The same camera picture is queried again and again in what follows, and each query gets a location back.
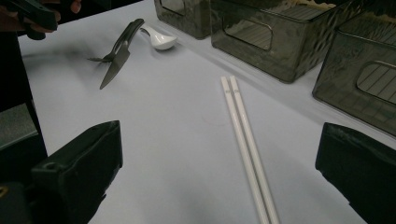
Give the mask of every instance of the knife blade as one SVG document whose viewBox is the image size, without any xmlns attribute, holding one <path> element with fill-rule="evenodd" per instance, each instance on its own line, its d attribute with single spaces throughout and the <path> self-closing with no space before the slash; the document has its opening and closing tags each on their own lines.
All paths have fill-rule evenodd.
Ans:
<svg viewBox="0 0 396 224">
<path fill-rule="evenodd" d="M 117 73 L 121 70 L 125 62 L 128 60 L 129 55 L 131 54 L 128 50 L 129 45 L 131 44 L 132 37 L 134 37 L 134 34 L 136 34 L 137 30 L 140 28 L 140 26 L 143 25 L 145 21 L 143 19 L 136 19 L 133 22 L 133 25 L 131 26 L 131 29 L 128 31 L 128 33 L 125 35 L 125 39 L 123 40 L 123 43 L 117 52 L 116 57 L 113 59 L 113 62 L 111 63 L 110 67 L 107 70 L 107 73 L 102 81 L 102 84 L 100 85 L 100 90 L 104 88 L 108 83 L 110 83 L 111 80 L 117 75 Z"/>
</svg>

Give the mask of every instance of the chopsticks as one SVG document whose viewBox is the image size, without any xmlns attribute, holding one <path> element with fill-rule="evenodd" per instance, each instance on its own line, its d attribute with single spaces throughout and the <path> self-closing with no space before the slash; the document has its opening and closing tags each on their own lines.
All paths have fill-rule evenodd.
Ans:
<svg viewBox="0 0 396 224">
<path fill-rule="evenodd" d="M 227 78 L 221 77 L 224 94 L 230 111 L 230 116 L 233 121 L 233 128 L 236 134 L 239 149 L 242 154 L 242 159 L 247 172 L 247 179 L 253 193 L 260 223 L 278 224 L 279 220 L 277 218 L 274 202 L 266 181 L 254 137 L 250 129 L 248 115 L 246 113 L 242 96 L 236 83 L 236 78 L 232 76 L 230 77 L 230 81 L 233 88 L 232 90 L 230 90 Z"/>
</svg>

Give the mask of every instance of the white tabletop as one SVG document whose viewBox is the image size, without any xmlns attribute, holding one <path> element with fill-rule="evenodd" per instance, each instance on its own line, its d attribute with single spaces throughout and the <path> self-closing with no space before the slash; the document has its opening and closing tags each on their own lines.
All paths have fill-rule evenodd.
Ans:
<svg viewBox="0 0 396 224">
<path fill-rule="evenodd" d="M 157 51 L 138 32 L 131 57 L 101 91 L 104 56 L 130 21 L 178 37 Z M 259 223 L 220 83 L 236 76 L 283 224 L 359 224 L 345 197 L 315 169 L 324 122 L 396 148 L 396 139 L 311 94 L 320 65 L 293 84 L 159 21 L 145 0 L 20 38 L 49 154 L 93 125 L 119 120 L 124 166 L 90 223 Z"/>
</svg>

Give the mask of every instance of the transparent storage container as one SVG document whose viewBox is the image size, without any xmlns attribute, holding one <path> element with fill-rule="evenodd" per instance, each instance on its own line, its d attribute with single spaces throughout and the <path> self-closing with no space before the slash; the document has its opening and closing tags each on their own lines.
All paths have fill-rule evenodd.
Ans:
<svg viewBox="0 0 396 224">
<path fill-rule="evenodd" d="M 313 95 L 396 136 L 396 16 L 366 11 L 342 24 Z"/>
<path fill-rule="evenodd" d="M 157 17 L 197 39 L 210 35 L 209 0 L 154 0 Z"/>
<path fill-rule="evenodd" d="M 316 2 L 211 0 L 212 46 L 291 83 L 323 61 L 334 27 L 368 1 Z"/>
</svg>

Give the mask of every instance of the spoon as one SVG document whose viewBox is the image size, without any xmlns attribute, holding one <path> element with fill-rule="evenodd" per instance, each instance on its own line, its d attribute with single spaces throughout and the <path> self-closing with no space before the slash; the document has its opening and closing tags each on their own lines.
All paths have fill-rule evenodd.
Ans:
<svg viewBox="0 0 396 224">
<path fill-rule="evenodd" d="M 155 49 L 170 49 L 176 44 L 177 37 L 162 35 L 146 24 L 143 24 L 140 30 L 150 36 L 151 46 Z"/>
</svg>

